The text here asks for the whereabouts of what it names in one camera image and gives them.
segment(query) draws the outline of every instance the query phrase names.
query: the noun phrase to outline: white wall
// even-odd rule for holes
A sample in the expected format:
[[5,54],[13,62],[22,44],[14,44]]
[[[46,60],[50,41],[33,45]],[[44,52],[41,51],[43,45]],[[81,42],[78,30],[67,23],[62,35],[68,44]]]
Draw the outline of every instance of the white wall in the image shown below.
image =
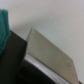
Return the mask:
[[9,10],[10,29],[26,39],[37,29],[70,56],[84,83],[84,0],[0,0]]

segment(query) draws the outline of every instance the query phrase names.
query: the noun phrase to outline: gray surface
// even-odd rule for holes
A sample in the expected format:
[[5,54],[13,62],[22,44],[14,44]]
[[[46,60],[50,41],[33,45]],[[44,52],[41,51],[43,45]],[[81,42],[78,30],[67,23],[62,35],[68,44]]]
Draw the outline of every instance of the gray surface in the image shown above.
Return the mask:
[[78,84],[73,61],[35,29],[31,30],[27,53],[72,84]]
[[40,71],[42,71],[44,74],[46,74],[50,79],[52,79],[56,84],[70,84],[63,78],[61,78],[59,75],[57,75],[55,72],[47,68],[45,65],[43,65],[41,62],[33,58],[32,56],[26,54],[24,60],[27,62],[33,64],[35,67],[37,67]]

